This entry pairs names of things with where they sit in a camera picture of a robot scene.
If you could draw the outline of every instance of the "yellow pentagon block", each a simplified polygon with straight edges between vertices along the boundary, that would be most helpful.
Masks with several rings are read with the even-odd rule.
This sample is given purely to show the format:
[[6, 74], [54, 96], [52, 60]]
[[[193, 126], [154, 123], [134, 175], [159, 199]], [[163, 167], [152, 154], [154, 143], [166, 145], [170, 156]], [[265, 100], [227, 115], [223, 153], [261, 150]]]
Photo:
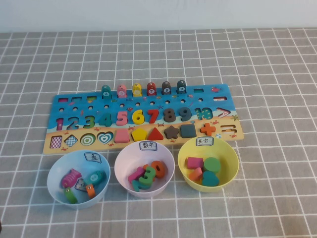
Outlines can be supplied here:
[[142, 128], [134, 130], [131, 135], [134, 141], [145, 140], [147, 138], [147, 132]]

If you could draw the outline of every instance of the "white wall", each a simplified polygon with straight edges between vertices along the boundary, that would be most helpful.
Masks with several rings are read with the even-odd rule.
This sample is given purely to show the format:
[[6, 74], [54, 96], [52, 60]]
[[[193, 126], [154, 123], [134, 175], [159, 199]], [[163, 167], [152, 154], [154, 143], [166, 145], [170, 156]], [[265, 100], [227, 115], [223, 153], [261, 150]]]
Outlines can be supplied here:
[[0, 0], [0, 32], [317, 26], [316, 0]]

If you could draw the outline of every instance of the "yellow bowl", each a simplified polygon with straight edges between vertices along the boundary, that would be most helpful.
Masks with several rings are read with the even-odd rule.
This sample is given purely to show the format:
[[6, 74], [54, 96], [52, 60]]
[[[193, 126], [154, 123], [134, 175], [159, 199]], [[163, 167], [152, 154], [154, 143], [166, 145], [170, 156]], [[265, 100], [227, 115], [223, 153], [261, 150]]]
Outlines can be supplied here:
[[[202, 186], [191, 181], [188, 176], [193, 170], [186, 166], [187, 157], [200, 157], [204, 160], [215, 157], [221, 163], [221, 169], [216, 174], [219, 185], [216, 187]], [[212, 136], [196, 137], [188, 140], [178, 153], [178, 166], [185, 181], [194, 189], [201, 192], [217, 192], [230, 183], [239, 170], [239, 159], [234, 149], [225, 141]]]

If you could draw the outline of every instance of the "red number 7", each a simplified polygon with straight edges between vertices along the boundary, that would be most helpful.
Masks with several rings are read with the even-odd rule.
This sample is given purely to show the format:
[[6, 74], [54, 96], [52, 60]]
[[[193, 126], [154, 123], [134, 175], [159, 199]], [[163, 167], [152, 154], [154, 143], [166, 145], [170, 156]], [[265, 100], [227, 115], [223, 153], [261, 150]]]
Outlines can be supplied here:
[[158, 109], [148, 110], [148, 115], [152, 115], [149, 123], [153, 124], [158, 118], [159, 111], [158, 111]]

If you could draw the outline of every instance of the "pink number 5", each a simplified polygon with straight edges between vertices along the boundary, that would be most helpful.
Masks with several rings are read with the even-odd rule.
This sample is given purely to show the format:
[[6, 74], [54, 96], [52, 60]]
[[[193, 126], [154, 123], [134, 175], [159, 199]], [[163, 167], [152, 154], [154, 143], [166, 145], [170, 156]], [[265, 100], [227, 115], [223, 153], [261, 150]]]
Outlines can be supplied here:
[[116, 125], [126, 125], [128, 123], [127, 112], [118, 112]]

